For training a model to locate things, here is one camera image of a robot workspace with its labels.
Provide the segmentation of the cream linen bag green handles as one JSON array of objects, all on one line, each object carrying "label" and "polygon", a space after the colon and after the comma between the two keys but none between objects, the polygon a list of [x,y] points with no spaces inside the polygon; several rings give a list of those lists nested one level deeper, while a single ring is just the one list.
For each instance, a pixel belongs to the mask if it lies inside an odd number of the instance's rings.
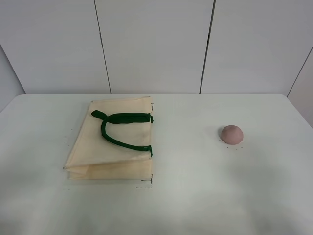
[{"label": "cream linen bag green handles", "polygon": [[[95,100],[64,166],[71,180],[145,180],[152,176],[152,98]],[[116,114],[145,114],[139,123],[112,123]]]}]

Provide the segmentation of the pink peach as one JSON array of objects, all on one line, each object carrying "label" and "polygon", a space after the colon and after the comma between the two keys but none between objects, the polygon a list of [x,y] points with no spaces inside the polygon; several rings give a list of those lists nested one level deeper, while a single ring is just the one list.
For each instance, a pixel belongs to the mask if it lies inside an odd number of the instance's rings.
[{"label": "pink peach", "polygon": [[228,125],[222,129],[221,140],[229,145],[237,145],[243,141],[242,130],[235,125]]}]

